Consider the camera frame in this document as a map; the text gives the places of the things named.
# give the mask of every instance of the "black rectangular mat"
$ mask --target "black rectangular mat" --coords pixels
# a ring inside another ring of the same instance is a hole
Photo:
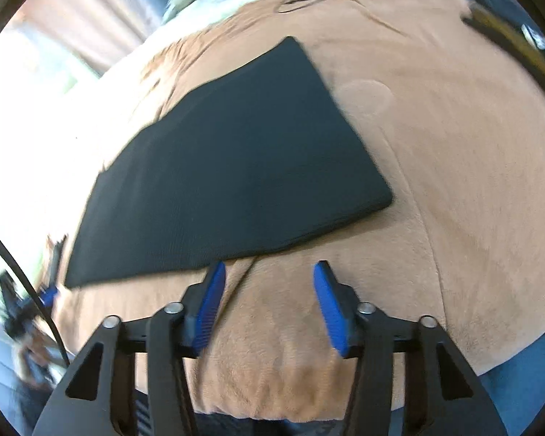
[[[101,173],[65,285],[287,249],[392,201],[299,43],[188,93]]]

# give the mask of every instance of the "brown fleece blanket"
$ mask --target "brown fleece blanket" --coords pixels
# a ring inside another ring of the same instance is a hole
[[[391,316],[436,316],[479,374],[509,359],[545,332],[544,93],[462,23],[464,0],[324,0],[278,14],[281,1],[249,4],[152,60],[139,52],[101,84],[106,113],[129,112],[109,164],[194,87],[294,36],[395,195],[386,210],[304,246],[227,263],[210,345],[187,361],[196,410],[343,418],[355,360],[331,349],[312,287],[321,259]],[[137,87],[112,94],[125,80]],[[62,336],[77,350],[106,315],[150,316],[204,272],[63,290]],[[402,376],[397,359],[394,407]]]

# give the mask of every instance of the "silver bolt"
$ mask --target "silver bolt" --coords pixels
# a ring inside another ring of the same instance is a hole
[[[420,318],[420,323],[422,323],[422,326],[426,326],[426,328],[435,328],[438,326],[438,322],[434,316],[423,316]]]
[[[112,314],[111,316],[107,316],[103,320],[103,327],[104,328],[114,328],[115,326],[117,326],[119,324],[119,321],[120,321],[119,317]]]
[[[164,311],[169,314],[176,314],[183,310],[183,304],[180,302],[171,302],[164,306]]]
[[[361,302],[358,304],[358,311],[363,314],[371,314],[376,310],[375,305],[370,302]]]

